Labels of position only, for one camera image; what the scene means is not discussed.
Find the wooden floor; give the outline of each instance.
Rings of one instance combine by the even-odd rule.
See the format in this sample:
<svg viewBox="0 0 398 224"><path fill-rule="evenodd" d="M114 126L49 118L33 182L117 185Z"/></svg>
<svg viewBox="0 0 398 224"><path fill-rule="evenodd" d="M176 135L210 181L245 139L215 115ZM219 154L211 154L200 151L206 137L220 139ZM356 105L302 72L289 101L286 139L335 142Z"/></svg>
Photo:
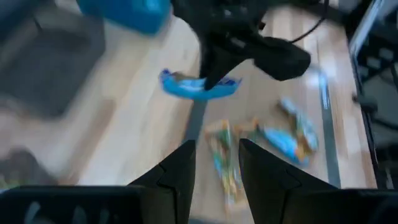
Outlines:
<svg viewBox="0 0 398 224"><path fill-rule="evenodd" d="M285 7L270 13L264 20L267 25L263 35L291 40L309 30L318 18L298 9ZM278 82L255 68L251 61L243 62L229 74L243 78L242 85L233 96L208 103L204 127L220 119L239 124L257 117L268 127L287 128L286 118L275 105L281 97L288 97L312 120L320 139L320 150L311 158L310 165L304 171L327 182L332 182L329 175L336 172L340 179L338 187L341 188L375 188L361 112L351 101L356 88L344 30L324 23L297 45L312 55L312 68L304 76ZM325 90L320 88L325 81L328 83L329 108L333 116L329 123L325 122L323 115L323 104L327 103L327 99L322 98L324 93L321 91ZM334 133L335 165L328 165L333 159L327 157L333 153L326 149L333 148L325 147L325 139L333 140L333 136L329 136L327 128L331 128L331 133ZM270 145L264 143L262 147L284 159ZM227 215L224 211L223 191L212 163L202 132L197 149L197 179L192 216L219 222L251 223L249 211L243 210L237 215Z"/></svg>
<svg viewBox="0 0 398 224"><path fill-rule="evenodd" d="M264 35L293 39L309 30L318 18L285 7L269 13ZM72 110L61 121L43 122L0 114L0 144L27 146L50 173L65 184L124 185L169 155L182 140L191 101L166 95L159 72L167 67L192 76L198 71L198 42L180 19L172 19L158 37L149 39L106 23L107 52L93 71ZM324 23L297 43L312 54L312 69L298 79L277 82L245 61L230 75L243 77L239 90L208 103L204 126L219 119L233 124L253 116L268 126L286 127L274 109L280 97L289 97L314 122L320 151L304 170L324 181L335 171L342 188L376 186L359 108L351 101L355 84L344 30ZM328 83L333 120L326 123L320 83ZM332 135L338 170L325 140ZM275 152L266 144L263 147ZM200 134L197 176L191 214L206 220L251 223L248 210L227 215L221 182L212 156Z"/></svg>

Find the plastic wrapper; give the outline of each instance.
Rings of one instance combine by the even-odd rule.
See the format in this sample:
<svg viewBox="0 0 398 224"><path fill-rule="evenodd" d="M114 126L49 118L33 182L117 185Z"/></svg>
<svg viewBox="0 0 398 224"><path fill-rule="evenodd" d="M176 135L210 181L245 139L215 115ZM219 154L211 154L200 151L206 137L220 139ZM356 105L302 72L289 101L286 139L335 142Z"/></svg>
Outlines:
<svg viewBox="0 0 398 224"><path fill-rule="evenodd" d="M167 93L191 100L211 100L232 95L242 80L224 77L212 89L205 91L206 78L188 77L180 72L165 69L160 73L160 83Z"/></svg>
<svg viewBox="0 0 398 224"><path fill-rule="evenodd" d="M206 140L221 179L227 212L248 207L239 169L238 137L229 122L222 120L205 129Z"/></svg>
<svg viewBox="0 0 398 224"><path fill-rule="evenodd" d="M279 106L287 114L299 144L309 154L316 152L319 148L318 136L308 117L287 98L281 99Z"/></svg>

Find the black cable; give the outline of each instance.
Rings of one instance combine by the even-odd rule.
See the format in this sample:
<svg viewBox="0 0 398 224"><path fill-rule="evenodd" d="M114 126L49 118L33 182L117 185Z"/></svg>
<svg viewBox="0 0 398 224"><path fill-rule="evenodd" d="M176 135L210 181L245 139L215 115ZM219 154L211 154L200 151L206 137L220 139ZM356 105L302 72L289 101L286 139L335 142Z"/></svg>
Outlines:
<svg viewBox="0 0 398 224"><path fill-rule="evenodd" d="M323 3L324 5L324 11L323 11L323 15L321 17L321 19L310 29L308 30L306 33L304 33L303 35L301 35L300 37L297 37L294 40L289 41L290 43L296 43L297 41L302 40L304 37L308 36L309 34L311 34L315 29L317 29L319 27L319 25L325 21L327 13L328 13L328 8L329 8L329 0L325 0L325 2Z"/></svg>

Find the blue snack wrapper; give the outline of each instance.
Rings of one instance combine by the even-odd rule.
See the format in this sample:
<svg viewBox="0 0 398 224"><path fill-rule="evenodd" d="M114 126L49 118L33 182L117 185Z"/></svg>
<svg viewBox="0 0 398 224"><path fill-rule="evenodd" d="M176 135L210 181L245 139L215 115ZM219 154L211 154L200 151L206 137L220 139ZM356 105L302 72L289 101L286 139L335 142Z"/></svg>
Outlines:
<svg viewBox="0 0 398 224"><path fill-rule="evenodd" d="M298 150L297 141L289 133L267 128L264 130L264 136L289 159L300 165L307 165L309 163L309 158L307 156L302 161L298 159L296 156L296 150Z"/></svg>
<svg viewBox="0 0 398 224"><path fill-rule="evenodd" d="M206 78L177 80L167 69L160 73L159 78L164 91L191 100L211 100L232 95L242 81L224 77L212 89L205 91Z"/></svg>

